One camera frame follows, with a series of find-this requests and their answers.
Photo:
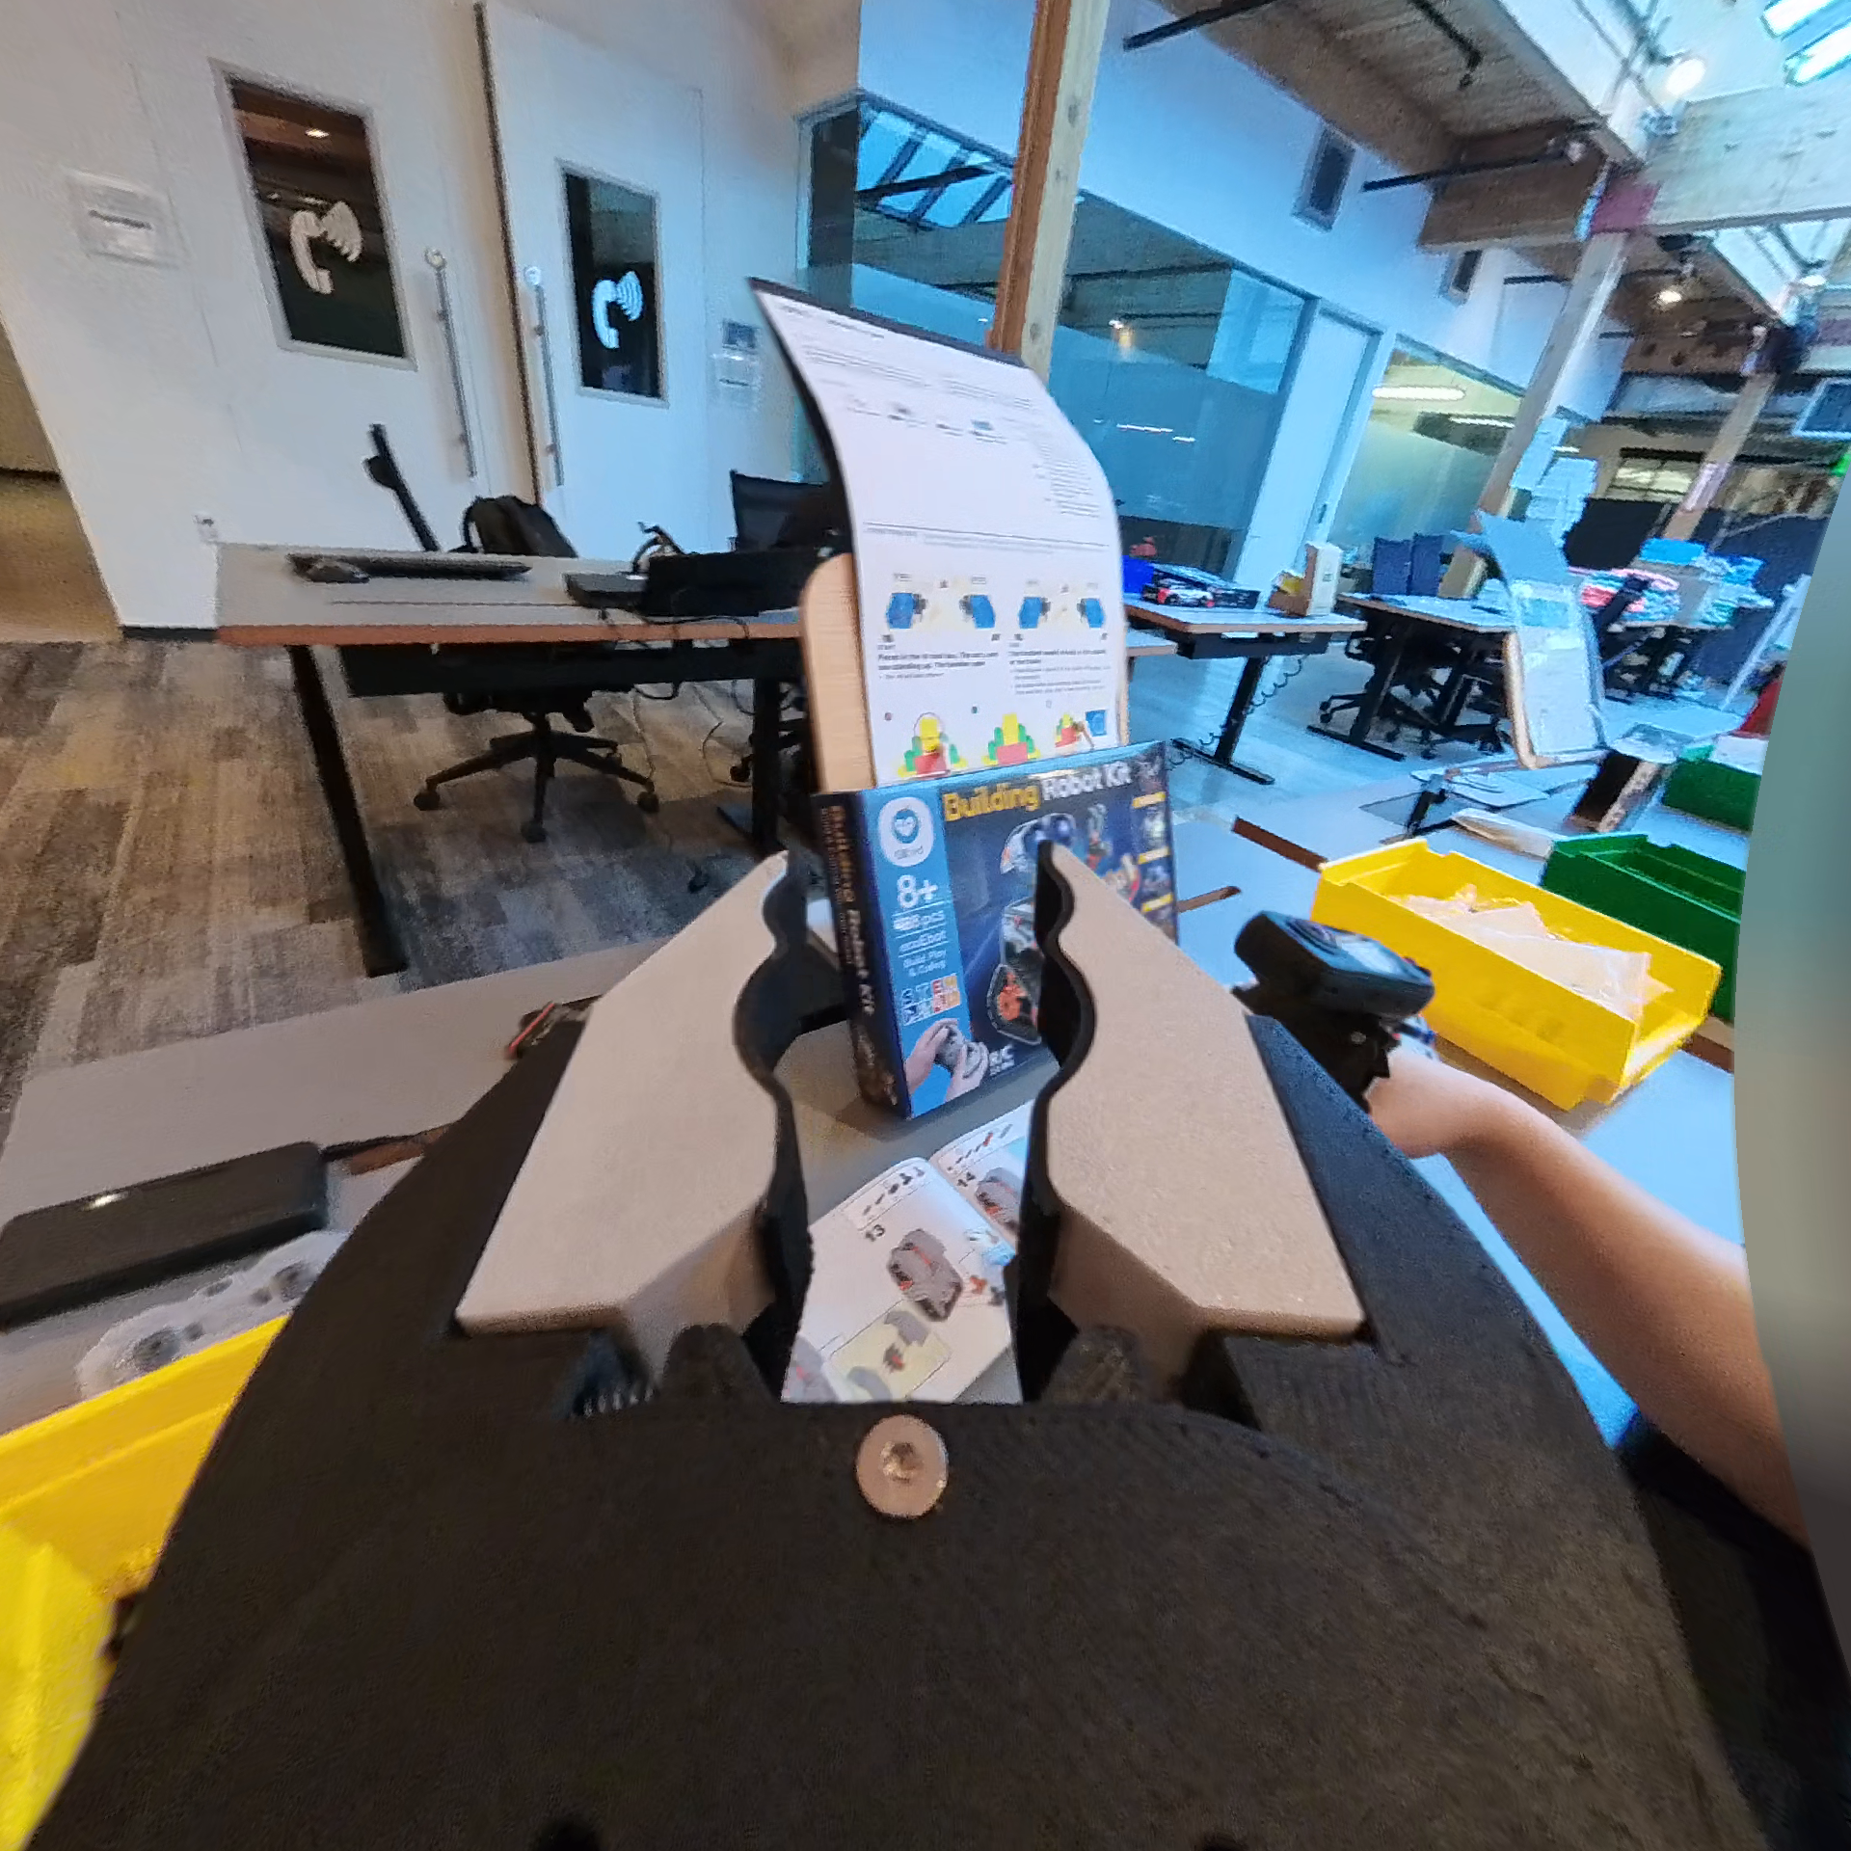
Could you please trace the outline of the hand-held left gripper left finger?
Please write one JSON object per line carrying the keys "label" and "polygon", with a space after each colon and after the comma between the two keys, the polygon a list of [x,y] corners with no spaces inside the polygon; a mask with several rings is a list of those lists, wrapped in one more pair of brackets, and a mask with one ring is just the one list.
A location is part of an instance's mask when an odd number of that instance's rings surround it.
{"label": "hand-held left gripper left finger", "polygon": [[612,1330],[649,1371],[692,1326],[764,1325],[779,1381],[806,1294],[795,1109],[806,891],[776,853],[597,1001],[453,1317]]}

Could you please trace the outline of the yellow plastic bin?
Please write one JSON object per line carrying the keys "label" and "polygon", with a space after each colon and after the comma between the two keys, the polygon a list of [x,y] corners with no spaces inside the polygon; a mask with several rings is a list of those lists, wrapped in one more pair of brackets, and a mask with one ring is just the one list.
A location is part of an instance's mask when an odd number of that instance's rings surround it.
{"label": "yellow plastic bin", "polygon": [[113,1677],[113,1637],[154,1573],[274,1317],[5,1435],[1,1846],[23,1846]]}

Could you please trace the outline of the person's right forearm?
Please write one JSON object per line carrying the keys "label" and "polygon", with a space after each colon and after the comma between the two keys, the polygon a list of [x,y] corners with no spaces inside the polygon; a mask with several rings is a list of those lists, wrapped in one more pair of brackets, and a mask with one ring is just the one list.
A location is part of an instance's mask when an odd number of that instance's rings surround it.
{"label": "person's right forearm", "polygon": [[1557,1122],[1399,1045],[1366,1096],[1407,1159],[1446,1159],[1640,1412],[1808,1545],[1740,1246],[1677,1215]]}

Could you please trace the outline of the long desk with chairs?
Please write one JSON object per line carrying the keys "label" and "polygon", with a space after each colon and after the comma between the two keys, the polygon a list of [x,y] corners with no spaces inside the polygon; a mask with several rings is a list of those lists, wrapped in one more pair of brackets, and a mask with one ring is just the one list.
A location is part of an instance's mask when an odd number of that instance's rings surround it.
{"label": "long desk with chairs", "polygon": [[1361,690],[1321,700],[1310,734],[1388,761],[1511,750],[1504,618],[1460,598],[1345,592],[1336,608],[1361,623],[1343,657],[1370,674]]}

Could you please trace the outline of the wooden desk with black legs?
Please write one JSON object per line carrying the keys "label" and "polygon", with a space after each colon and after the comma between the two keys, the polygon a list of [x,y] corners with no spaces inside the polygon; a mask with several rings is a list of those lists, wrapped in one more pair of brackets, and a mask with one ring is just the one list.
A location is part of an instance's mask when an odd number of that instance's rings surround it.
{"label": "wooden desk with black legs", "polygon": [[795,608],[757,618],[649,621],[575,607],[568,570],[622,570],[590,560],[526,560],[508,586],[366,585],[314,586],[286,553],[311,547],[222,545],[216,553],[216,639],[284,651],[309,734],[319,789],[354,900],[360,967],[370,978],[403,971],[404,954],[366,837],[358,799],[314,651],[370,655],[341,668],[358,699],[452,690],[635,691],[642,686],[743,681],[754,688],[749,822],[737,829],[756,856],[779,845],[781,691],[802,684]]}

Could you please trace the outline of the yellow bin with clear bags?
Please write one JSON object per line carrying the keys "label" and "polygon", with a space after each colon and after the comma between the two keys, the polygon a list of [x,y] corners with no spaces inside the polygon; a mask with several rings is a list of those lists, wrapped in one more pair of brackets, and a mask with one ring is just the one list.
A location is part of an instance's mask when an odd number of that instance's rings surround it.
{"label": "yellow bin with clear bags", "polygon": [[1653,1075],[1720,989],[1715,959],[1426,842],[1324,861],[1310,916],[1421,965],[1435,1035],[1557,1109]]}

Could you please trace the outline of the green plastic bin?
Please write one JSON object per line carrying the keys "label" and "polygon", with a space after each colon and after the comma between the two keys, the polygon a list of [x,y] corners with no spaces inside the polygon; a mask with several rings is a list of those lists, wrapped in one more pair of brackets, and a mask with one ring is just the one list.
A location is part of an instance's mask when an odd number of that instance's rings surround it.
{"label": "green plastic bin", "polygon": [[1767,764],[1767,741],[1726,732],[1678,753],[1662,805],[1674,814],[1749,836]]}
{"label": "green plastic bin", "polygon": [[1719,967],[1712,1012],[1733,1021],[1744,871],[1640,832],[1562,840],[1540,889]]}

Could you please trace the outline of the white tilted stand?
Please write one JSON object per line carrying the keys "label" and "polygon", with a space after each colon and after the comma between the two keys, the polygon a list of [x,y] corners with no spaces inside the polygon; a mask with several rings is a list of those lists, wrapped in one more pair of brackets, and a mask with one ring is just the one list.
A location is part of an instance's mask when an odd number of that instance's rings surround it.
{"label": "white tilted stand", "polygon": [[1503,684],[1516,762],[1545,772],[1597,761],[1607,752],[1604,669],[1560,542],[1543,525],[1485,514],[1464,542],[1511,601]]}

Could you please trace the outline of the black office chair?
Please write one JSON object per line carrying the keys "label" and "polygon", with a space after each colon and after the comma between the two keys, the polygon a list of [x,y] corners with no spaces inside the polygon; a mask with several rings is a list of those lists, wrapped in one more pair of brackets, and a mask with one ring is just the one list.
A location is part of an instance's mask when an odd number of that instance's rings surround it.
{"label": "black office chair", "polygon": [[453,719],[482,719],[488,715],[512,717],[520,732],[504,732],[462,761],[428,775],[410,803],[422,814],[443,807],[443,792],[452,782],[472,780],[488,772],[507,772],[518,764],[531,767],[531,803],[520,837],[526,845],[544,845],[548,837],[548,787],[561,764],[582,767],[600,778],[631,787],[631,803],[646,817],[660,814],[657,775],[631,770],[622,745],[593,729],[587,694],[575,690],[452,690],[440,704]]}
{"label": "black office chair", "polygon": [[849,511],[833,480],[786,480],[728,471],[731,549],[809,549],[831,555],[849,547]]}

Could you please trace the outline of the black charger box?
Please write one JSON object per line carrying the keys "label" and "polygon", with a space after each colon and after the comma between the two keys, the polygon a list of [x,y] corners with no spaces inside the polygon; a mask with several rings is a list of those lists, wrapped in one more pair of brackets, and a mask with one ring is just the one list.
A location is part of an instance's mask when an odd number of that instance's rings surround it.
{"label": "black charger box", "polygon": [[267,1251],[328,1221],[309,1141],[29,1210],[1,1229],[1,1328]]}

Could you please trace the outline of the black laptop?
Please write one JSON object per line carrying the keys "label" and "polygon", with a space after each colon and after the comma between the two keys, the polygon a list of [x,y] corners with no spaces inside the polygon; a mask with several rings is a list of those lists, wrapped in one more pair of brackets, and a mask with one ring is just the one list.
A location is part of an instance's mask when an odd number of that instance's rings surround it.
{"label": "black laptop", "polygon": [[812,549],[797,547],[657,553],[638,570],[568,570],[561,582],[583,611],[649,621],[757,618],[795,608],[820,564]]}

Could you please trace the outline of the black monitor stand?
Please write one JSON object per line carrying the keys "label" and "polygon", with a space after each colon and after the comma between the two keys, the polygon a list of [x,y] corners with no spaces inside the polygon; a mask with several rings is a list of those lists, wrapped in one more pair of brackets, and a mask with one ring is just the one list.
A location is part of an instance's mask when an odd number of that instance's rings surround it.
{"label": "black monitor stand", "polygon": [[381,424],[368,426],[368,457],[360,460],[363,474],[384,490],[401,508],[401,515],[420,550],[443,550],[422,507],[417,502],[398,459],[392,451],[387,435]]}

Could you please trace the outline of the white phone booth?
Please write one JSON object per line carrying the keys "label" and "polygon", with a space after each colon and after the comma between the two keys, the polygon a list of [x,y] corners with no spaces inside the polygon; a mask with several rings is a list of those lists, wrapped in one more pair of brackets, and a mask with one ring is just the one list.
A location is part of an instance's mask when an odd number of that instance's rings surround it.
{"label": "white phone booth", "polygon": [[[5,5],[5,329],[113,612],[213,623],[228,542],[387,547],[384,426],[438,525],[542,502],[601,560],[731,534],[790,396],[809,5]],[[164,193],[89,258],[64,170]]]}

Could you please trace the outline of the wooden shelf frame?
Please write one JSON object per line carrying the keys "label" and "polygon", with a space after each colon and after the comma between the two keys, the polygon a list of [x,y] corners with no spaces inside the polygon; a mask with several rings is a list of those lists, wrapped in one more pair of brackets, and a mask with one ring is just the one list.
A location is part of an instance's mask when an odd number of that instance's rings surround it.
{"label": "wooden shelf frame", "polygon": [[865,792],[876,782],[865,700],[857,570],[849,553],[823,560],[797,603],[804,694],[821,793]]}

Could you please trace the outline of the small white wall sign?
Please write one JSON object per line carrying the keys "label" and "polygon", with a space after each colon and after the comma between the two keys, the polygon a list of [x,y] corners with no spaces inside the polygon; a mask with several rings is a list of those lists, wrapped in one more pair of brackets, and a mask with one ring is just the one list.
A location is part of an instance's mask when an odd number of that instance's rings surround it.
{"label": "small white wall sign", "polygon": [[85,170],[64,170],[62,181],[76,242],[89,258],[154,268],[179,264],[164,193]]}

